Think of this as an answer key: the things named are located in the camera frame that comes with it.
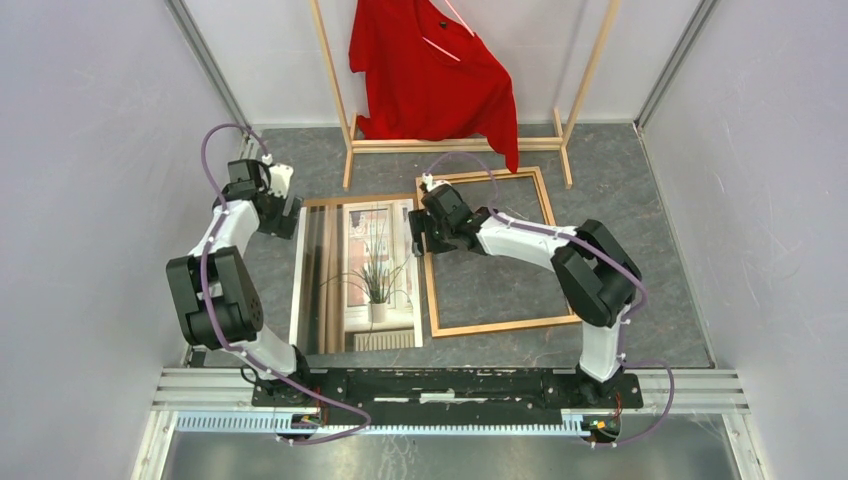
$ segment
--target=white wall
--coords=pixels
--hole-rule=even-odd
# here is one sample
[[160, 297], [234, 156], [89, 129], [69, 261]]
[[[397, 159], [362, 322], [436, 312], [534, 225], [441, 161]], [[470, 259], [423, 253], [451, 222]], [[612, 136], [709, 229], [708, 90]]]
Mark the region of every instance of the white wall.
[[[161, 1], [0, 7], [0, 477], [127, 478], [228, 120]], [[213, 141], [215, 170], [237, 148]]]
[[[433, 4], [449, 15], [443, 0]], [[308, 0], [187, 0], [245, 115], [255, 124], [338, 125]], [[568, 115], [606, 0], [453, 0], [513, 78], [519, 119]], [[624, 0], [581, 121], [632, 121], [698, 0]], [[321, 0], [348, 118], [366, 112], [347, 51], [356, 0]]]
[[646, 127], [775, 478], [844, 478], [848, 3], [723, 1]]

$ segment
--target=gray wall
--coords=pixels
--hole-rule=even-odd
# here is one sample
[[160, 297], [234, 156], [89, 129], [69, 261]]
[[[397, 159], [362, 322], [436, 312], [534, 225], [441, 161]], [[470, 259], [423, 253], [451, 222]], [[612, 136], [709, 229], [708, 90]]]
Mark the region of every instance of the gray wall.
[[846, 18], [838, 0], [720, 2], [645, 132], [781, 479], [844, 478]]
[[[0, 471], [126, 478], [184, 342], [165, 263], [211, 218], [227, 120], [162, 1], [0, 7]], [[212, 145], [215, 170], [236, 135]]]

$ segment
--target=shirt sleeve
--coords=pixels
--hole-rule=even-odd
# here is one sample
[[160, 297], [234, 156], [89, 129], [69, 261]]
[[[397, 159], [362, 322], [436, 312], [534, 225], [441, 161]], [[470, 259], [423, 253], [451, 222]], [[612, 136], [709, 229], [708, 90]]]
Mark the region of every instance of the shirt sleeve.
[[364, 72], [368, 69], [368, 63], [374, 51], [374, 29], [371, 27], [371, 18], [368, 14], [368, 1], [358, 0], [356, 2], [356, 14], [353, 17], [353, 32], [350, 35], [350, 71]]
[[512, 82], [492, 103], [486, 118], [486, 122], [480, 126], [480, 134], [486, 137], [492, 150], [505, 157], [506, 168], [515, 173], [519, 164], [518, 119]]

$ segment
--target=red cloth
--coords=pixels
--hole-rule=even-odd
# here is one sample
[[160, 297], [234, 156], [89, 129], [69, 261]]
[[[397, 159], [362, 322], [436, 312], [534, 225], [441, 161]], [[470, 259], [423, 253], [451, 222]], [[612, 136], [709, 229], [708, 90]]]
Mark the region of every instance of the red cloth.
[[[424, 41], [426, 37], [459, 62]], [[428, 0], [359, 0], [350, 69], [365, 72], [369, 139], [444, 140], [485, 135], [518, 169], [518, 125], [509, 73], [479, 35]]]

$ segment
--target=radiator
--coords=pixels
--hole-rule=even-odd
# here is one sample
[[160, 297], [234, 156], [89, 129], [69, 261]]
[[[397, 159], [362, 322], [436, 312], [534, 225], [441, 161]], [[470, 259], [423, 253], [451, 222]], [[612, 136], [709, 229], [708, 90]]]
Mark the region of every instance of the radiator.
[[390, 350], [415, 347], [415, 331], [356, 333], [353, 335], [353, 350]]

